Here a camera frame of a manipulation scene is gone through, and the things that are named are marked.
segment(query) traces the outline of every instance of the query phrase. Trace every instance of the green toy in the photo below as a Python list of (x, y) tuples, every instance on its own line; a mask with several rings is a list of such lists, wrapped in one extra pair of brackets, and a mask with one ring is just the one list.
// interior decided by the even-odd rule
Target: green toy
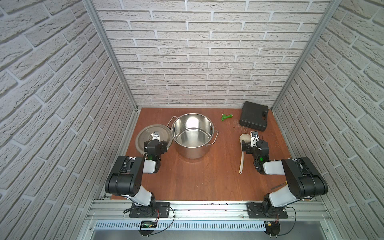
[(227, 118), (231, 118), (231, 117), (233, 117), (232, 114), (229, 114), (228, 116), (225, 115), (225, 114), (222, 114), (222, 115), (221, 115), (221, 120), (224, 121), (225, 119), (227, 119)]

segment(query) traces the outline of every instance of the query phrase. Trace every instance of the pot lid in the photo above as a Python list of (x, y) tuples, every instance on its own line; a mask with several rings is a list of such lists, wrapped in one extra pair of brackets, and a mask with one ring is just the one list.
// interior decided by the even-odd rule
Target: pot lid
[(142, 155), (145, 153), (144, 142), (152, 140), (153, 132), (159, 132), (160, 141), (166, 141), (168, 143), (167, 149), (169, 149), (169, 146), (172, 143), (173, 139), (171, 137), (171, 132), (167, 126), (161, 124), (149, 125), (139, 132), (135, 140), (136, 149)]

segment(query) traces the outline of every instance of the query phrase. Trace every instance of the black toolbox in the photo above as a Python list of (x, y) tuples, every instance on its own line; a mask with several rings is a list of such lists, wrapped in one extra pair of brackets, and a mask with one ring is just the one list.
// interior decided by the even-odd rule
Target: black toolbox
[(243, 106), (239, 123), (244, 127), (264, 131), (266, 129), (267, 115), (267, 106), (246, 101)]

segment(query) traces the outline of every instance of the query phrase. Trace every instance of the pot handle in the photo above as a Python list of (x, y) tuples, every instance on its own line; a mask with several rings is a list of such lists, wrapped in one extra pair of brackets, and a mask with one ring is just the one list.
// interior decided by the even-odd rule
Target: pot handle
[(212, 145), (212, 144), (214, 144), (214, 143), (216, 142), (216, 139), (217, 139), (217, 136), (218, 136), (218, 130), (216, 130), (215, 132), (217, 132), (217, 134), (216, 134), (216, 137), (215, 137), (214, 142), (213, 142), (213, 143), (209, 143), (209, 144), (207, 144), (207, 145)]
[(173, 116), (170, 120), (169, 120), (169, 122), (168, 122), (168, 124), (167, 124), (167, 127), (170, 129), (170, 127), (169, 127), (169, 123), (172, 121), (172, 119), (173, 118), (177, 118), (176, 116)]

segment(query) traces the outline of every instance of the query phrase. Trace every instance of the wooden tabletop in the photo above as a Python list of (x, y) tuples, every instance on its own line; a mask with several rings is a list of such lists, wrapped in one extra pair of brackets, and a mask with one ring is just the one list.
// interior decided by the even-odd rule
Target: wooden tabletop
[[(239, 137), (252, 129), (239, 125), (241, 109), (199, 108), (143, 108), (136, 124), (127, 156), (140, 156), (135, 148), (137, 134), (152, 124), (167, 125), (172, 116), (200, 113), (207, 116), (219, 130), (216, 142), (200, 159), (186, 159), (179, 155), (172, 143), (168, 152), (161, 156), (161, 167), (156, 174), (143, 174), (142, 186), (153, 192), (157, 200), (227, 200), (258, 201), (285, 181), (281, 175), (261, 175), (253, 166), (251, 154), (244, 155), (243, 173), (239, 174), (241, 146)], [(233, 114), (221, 121), (222, 114)], [(270, 159), (290, 158), (287, 145), (271, 111), (268, 126), (259, 132), (267, 141)], [(112, 199), (124, 199), (113, 196)]]

